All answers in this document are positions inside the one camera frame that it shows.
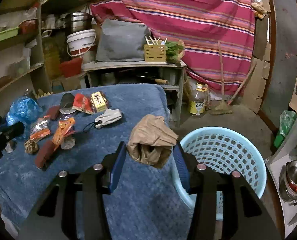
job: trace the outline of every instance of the broom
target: broom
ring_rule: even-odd
[[[210,111],[210,114],[219,115],[219,114],[231,114],[233,111],[224,101],[224,70],[223,70],[223,59],[222,59],[222,50],[221,43],[218,43],[218,52],[219,52],[219,62],[221,64],[221,85],[222,85],[222,100],[221,103],[216,106],[213,110]]]

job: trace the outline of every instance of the blue fuzzy blanket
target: blue fuzzy blanket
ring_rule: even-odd
[[[75,146],[70,150],[57,150],[57,156],[46,171],[34,164],[35,155],[24,152],[23,142],[16,150],[0,159],[0,205],[2,214],[15,226],[28,216],[39,195],[61,170],[80,173],[102,161],[106,154],[116,151],[120,141],[128,142],[137,122],[147,114],[161,115],[168,120],[166,96],[163,89],[152,84],[121,84],[72,91],[73,94],[90,95],[102,90],[111,103],[111,109],[120,109],[123,118],[101,129],[88,133],[82,129],[102,113],[88,115],[78,112]],[[43,113],[59,105],[61,94],[39,99]],[[50,122],[54,133],[58,121]],[[163,169],[133,161],[126,157],[117,189],[112,195],[103,195],[106,216],[112,239],[186,239],[191,222],[191,212],[179,198],[171,178],[171,161]],[[83,231],[78,237],[83,239]]]

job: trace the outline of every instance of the light blue laundry basket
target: light blue laundry basket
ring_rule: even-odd
[[[243,135],[222,127],[204,127],[194,130],[181,140],[184,152],[193,154],[199,163],[214,171],[230,174],[239,171],[259,198],[266,186],[266,168],[256,147]],[[182,187],[173,159],[172,177],[176,191],[184,203],[194,209],[196,194],[189,195]],[[217,192],[216,220],[223,220],[222,193]]]

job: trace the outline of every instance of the metal screw head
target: metal screw head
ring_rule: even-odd
[[[232,176],[233,176],[234,178],[239,178],[239,177],[241,176],[241,174],[239,173],[239,171],[233,171],[233,172],[232,172]]]
[[[200,163],[200,164],[197,165],[197,168],[198,168],[200,171],[204,171],[204,170],[206,170],[206,165],[203,164],[203,163]]]
[[[96,171],[100,171],[101,169],[103,169],[103,165],[100,163],[94,164],[93,169],[95,169]]]
[[[64,177],[67,176],[67,174],[68,174],[67,171],[60,171],[60,172],[59,172],[59,177],[64,178]]]

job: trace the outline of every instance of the bucket handle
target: bucket handle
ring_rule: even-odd
[[[49,36],[51,36],[52,30],[47,30],[47,31],[42,32],[42,35],[41,35],[42,38],[43,38],[43,34],[46,34],[46,33],[50,33],[48,35],[45,35],[45,37],[49,37]]]
[[[66,46],[66,52],[68,53],[68,55],[69,55],[70,57],[81,56],[81,55],[85,54],[86,52],[88,52],[88,51],[90,50],[90,48],[94,45],[95,39],[96,39],[96,35],[95,35],[94,40],[93,40],[92,44],[90,45],[90,47],[89,47],[86,51],[84,51],[84,52],[81,52],[81,53],[79,53],[79,54],[75,54],[75,55],[71,55],[71,54],[69,53],[69,45]]]

